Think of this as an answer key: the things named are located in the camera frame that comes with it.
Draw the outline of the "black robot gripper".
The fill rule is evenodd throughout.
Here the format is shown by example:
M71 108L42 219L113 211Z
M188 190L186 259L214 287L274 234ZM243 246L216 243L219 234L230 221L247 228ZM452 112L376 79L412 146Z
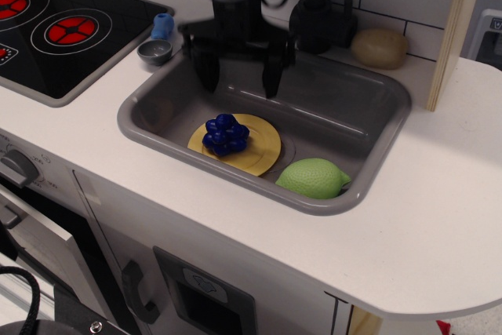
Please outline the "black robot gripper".
M268 23L262 0L211 0L213 17L181 24L182 50L192 59L202 86L214 93L220 79L220 56L264 62L267 99L275 97L285 67L295 64L292 34Z

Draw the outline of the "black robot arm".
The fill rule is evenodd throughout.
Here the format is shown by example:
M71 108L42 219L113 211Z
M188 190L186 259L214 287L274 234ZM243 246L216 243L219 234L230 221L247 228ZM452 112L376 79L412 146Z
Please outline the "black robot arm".
M213 17L180 24L183 51L204 88L214 92L220 80L220 59L254 60L264 65L266 98L277 95L284 68L295 59L293 36L267 22L264 0L211 0Z

